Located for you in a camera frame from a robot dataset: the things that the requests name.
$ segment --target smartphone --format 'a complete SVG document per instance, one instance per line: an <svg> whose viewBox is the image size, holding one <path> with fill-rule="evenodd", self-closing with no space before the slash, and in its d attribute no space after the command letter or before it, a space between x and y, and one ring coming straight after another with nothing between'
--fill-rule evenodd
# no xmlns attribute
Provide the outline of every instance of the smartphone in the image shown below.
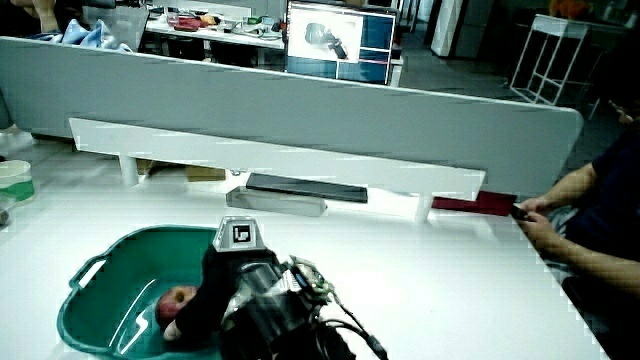
<svg viewBox="0 0 640 360"><path fill-rule="evenodd" d="M518 205L511 205L511 216L520 221L528 221L529 213L526 210L521 209Z"/></svg>

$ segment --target person's arm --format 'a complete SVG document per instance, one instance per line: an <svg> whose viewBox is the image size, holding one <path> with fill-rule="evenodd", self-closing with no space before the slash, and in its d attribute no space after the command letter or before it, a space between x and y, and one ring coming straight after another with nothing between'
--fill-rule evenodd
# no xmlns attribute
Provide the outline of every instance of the person's arm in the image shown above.
<svg viewBox="0 0 640 360"><path fill-rule="evenodd" d="M58 21L53 11L55 4L55 0L33 0L33 7L35 7L40 18L40 31L58 30Z"/></svg>
<svg viewBox="0 0 640 360"><path fill-rule="evenodd" d="M546 194L528 199L520 204L520 207L526 211L548 213L561 206L573 204L591 190L597 180L598 174L592 163L588 163L565 175Z"/></svg>
<svg viewBox="0 0 640 360"><path fill-rule="evenodd" d="M593 251L558 235L546 217L529 213L518 225L543 256L567 264L575 273L640 300L640 263Z"/></svg>

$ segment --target white container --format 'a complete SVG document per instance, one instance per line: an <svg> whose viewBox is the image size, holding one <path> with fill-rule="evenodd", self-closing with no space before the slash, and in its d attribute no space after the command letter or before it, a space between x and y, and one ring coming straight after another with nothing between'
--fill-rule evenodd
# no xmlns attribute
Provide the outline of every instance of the white container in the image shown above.
<svg viewBox="0 0 640 360"><path fill-rule="evenodd" d="M20 202L33 194L31 164L22 160L0 162L0 200Z"/></svg>

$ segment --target gray partition panel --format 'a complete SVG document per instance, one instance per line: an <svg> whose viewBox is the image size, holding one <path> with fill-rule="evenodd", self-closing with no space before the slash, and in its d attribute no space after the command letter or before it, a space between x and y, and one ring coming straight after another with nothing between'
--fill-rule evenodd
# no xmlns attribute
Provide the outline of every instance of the gray partition panel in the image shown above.
<svg viewBox="0 0 640 360"><path fill-rule="evenodd" d="M554 183L583 124L572 109L10 38L0 91L35 133L127 123L487 170L485 190L519 195Z"/></svg>

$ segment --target black glove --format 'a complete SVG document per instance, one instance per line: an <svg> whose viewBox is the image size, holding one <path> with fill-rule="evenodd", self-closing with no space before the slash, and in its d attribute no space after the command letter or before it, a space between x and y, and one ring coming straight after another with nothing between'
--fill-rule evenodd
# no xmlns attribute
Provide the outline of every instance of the black glove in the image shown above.
<svg viewBox="0 0 640 360"><path fill-rule="evenodd" d="M164 338L199 339L219 331L229 300L237 291L238 269L248 262L276 264L278 259L270 250L221 253L210 245L202 259L202 285L165 330Z"/></svg>

